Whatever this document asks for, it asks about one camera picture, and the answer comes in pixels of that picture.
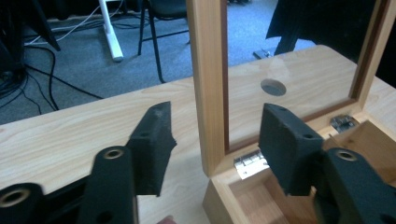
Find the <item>silver hinge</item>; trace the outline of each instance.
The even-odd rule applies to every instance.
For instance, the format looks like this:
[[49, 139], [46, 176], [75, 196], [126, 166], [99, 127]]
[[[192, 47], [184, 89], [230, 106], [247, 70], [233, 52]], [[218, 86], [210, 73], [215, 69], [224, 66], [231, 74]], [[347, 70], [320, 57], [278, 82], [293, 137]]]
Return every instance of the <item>silver hinge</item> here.
[[335, 118], [332, 118], [330, 124], [334, 127], [334, 129], [337, 132], [342, 133], [350, 128], [355, 127], [358, 124], [358, 122], [349, 115], [340, 115]]
[[267, 160], [259, 149], [234, 159], [233, 165], [242, 179], [246, 179], [269, 167]]

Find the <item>wooden table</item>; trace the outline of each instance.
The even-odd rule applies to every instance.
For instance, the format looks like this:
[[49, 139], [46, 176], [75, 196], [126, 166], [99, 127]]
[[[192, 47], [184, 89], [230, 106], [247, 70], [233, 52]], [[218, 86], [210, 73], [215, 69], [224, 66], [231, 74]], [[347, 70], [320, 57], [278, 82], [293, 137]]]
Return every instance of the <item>wooden table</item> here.
[[[306, 63], [307, 57], [314, 60], [311, 64], [318, 66], [299, 66]], [[255, 80], [262, 73], [286, 74], [294, 68], [309, 72], [323, 69], [324, 59], [335, 61], [334, 69], [339, 71], [355, 66], [353, 63], [340, 65], [339, 62], [344, 61], [340, 56], [330, 49], [317, 47], [230, 68], [231, 141], [258, 131], [261, 113], [255, 115], [257, 112], [252, 109], [249, 114], [238, 110], [242, 105], [232, 106], [232, 102], [250, 98], [241, 94], [245, 88], [251, 88], [244, 85], [250, 74]], [[124, 145], [147, 109], [163, 101], [172, 102], [177, 146], [166, 171], [162, 196], [139, 196], [141, 223], [156, 223], [168, 215], [173, 215], [177, 223], [208, 223], [202, 207], [208, 178], [201, 166], [192, 78], [0, 126], [0, 189], [15, 183], [36, 182], [49, 193], [82, 178], [90, 172], [99, 150]], [[396, 133], [395, 107], [396, 90], [376, 78], [365, 109]], [[244, 121], [247, 126], [242, 127], [240, 123]]]

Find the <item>open box lid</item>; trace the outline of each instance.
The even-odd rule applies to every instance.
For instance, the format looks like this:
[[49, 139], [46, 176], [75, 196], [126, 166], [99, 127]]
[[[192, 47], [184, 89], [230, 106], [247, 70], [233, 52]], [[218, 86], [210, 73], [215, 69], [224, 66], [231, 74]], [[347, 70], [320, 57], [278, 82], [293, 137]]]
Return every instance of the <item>open box lid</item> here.
[[[251, 99], [260, 102], [260, 109], [266, 102], [285, 106], [315, 130], [329, 126], [330, 119], [337, 115], [362, 111], [395, 21], [396, 0], [376, 1], [358, 65], [327, 47], [316, 47], [293, 52], [288, 57], [282, 55], [251, 63], [243, 77], [229, 75], [226, 5], [227, 1], [222, 0], [187, 0], [195, 99], [206, 175], [218, 173], [230, 152], [257, 142], [262, 112], [252, 111], [258, 109], [250, 107], [257, 104], [250, 102]], [[330, 71], [326, 70], [327, 60], [333, 63], [328, 67]], [[338, 67], [337, 71], [332, 71], [334, 67]], [[262, 71], [266, 74], [255, 74]], [[309, 74], [299, 77], [300, 71], [309, 71]], [[287, 94], [260, 98], [257, 92], [262, 92], [263, 78], [270, 82], [281, 81]], [[338, 90], [340, 85], [346, 89]], [[245, 130], [245, 122], [256, 122], [257, 129]]]

